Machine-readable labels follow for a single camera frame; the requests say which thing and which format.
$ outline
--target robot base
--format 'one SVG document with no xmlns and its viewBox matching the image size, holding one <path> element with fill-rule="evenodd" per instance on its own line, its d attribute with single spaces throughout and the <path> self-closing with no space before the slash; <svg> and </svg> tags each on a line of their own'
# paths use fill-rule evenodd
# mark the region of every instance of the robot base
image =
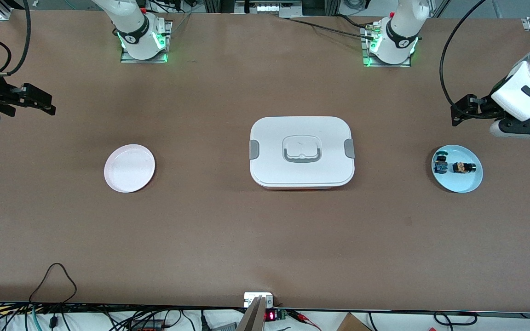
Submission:
<svg viewBox="0 0 530 331">
<path fill-rule="evenodd" d="M 359 32 L 362 36 L 373 36 L 367 29 L 360 28 Z M 363 64 L 366 67 L 396 67 L 396 68 L 408 68 L 412 65 L 412 62 L 410 61 L 410 56 L 404 61 L 403 63 L 398 64 L 389 64 L 381 61 L 375 54 L 372 54 L 369 49 L 371 47 L 371 44 L 373 43 L 372 40 L 367 40 L 365 38 L 361 38 L 361 49 L 363 51 Z"/>
<path fill-rule="evenodd" d="M 165 36 L 165 48 L 160 50 L 150 59 L 135 59 L 124 48 L 122 47 L 122 54 L 120 55 L 120 63 L 166 63 L 169 58 L 169 44 L 171 44 L 171 28 L 173 27 L 172 21 L 164 21 L 166 33 Z"/>
</svg>

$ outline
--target brown table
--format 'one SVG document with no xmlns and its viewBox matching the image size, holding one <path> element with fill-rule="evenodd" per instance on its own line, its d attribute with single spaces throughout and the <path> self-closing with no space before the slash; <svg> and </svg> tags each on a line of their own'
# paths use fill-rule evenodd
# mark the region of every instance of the brown table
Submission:
<svg viewBox="0 0 530 331">
<path fill-rule="evenodd" d="M 0 123 L 0 300 L 26 300 L 62 262 L 76 302 L 237 306 L 271 291 L 288 307 L 530 312 L 530 140 L 494 138 L 491 121 L 451 127 L 438 62 L 455 20 L 427 21 L 414 67 L 388 69 L 364 67 L 356 38 L 267 15 L 193 14 L 160 65 L 118 63 L 102 12 L 32 17 L 8 82 L 43 88 L 58 110 Z M 23 36 L 19 13 L 0 23 L 12 65 Z M 518 20 L 468 21 L 446 61 L 452 98 L 488 94 L 529 50 Z M 274 115 L 344 119 L 353 180 L 253 182 L 250 128 Z M 156 174 L 120 194 L 103 166 L 130 143 L 153 151 Z M 434 182 L 428 162 L 445 144 L 479 155 L 476 191 Z M 36 299 L 69 292 L 55 270 Z"/>
</svg>

